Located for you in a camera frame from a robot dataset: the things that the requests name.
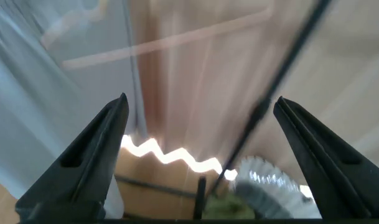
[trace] green cloth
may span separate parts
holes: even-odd
[[[254,219],[254,211],[239,197],[232,193],[207,200],[203,219]]]

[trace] bright light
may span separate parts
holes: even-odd
[[[222,172],[221,163],[215,157],[207,159],[203,162],[196,162],[195,158],[191,156],[189,152],[184,148],[179,148],[167,154],[163,154],[160,146],[153,138],[147,140],[142,145],[137,147],[133,144],[131,137],[124,135],[123,139],[121,140],[120,147],[127,149],[132,155],[136,157],[141,157],[149,152],[152,152],[163,164],[169,164],[170,162],[182,159],[194,172],[198,173],[207,172],[210,170],[214,170],[218,174],[221,174]],[[230,181],[235,180],[237,175],[238,172],[236,170],[227,170],[224,174],[225,178]],[[300,185],[300,191],[306,197],[312,198],[312,193],[309,190],[308,186]]]

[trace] brown floor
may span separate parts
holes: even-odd
[[[201,175],[206,176],[207,187],[217,177],[214,171],[195,173],[182,161],[164,165],[153,154],[138,158],[125,149],[119,154],[115,174],[193,193],[197,190],[197,182]],[[118,182],[118,185],[125,212],[149,218],[192,219],[194,199],[122,182]],[[0,224],[19,221],[19,216],[14,211],[16,201],[0,185]]]

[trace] beige curtain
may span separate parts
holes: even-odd
[[[136,56],[147,126],[162,150],[184,147],[197,161],[225,161],[314,3],[130,1],[134,43],[144,47]],[[335,1],[280,95],[379,166],[379,0]],[[271,110],[246,155],[302,181]]]

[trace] white fabric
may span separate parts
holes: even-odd
[[[130,44],[125,2],[107,5],[104,18],[80,20],[46,50],[45,30],[98,1],[0,1],[0,183],[19,198],[91,119],[122,92],[129,101],[125,134],[146,137],[141,87],[133,58],[66,72],[59,62]],[[107,217],[123,201],[113,178]]]

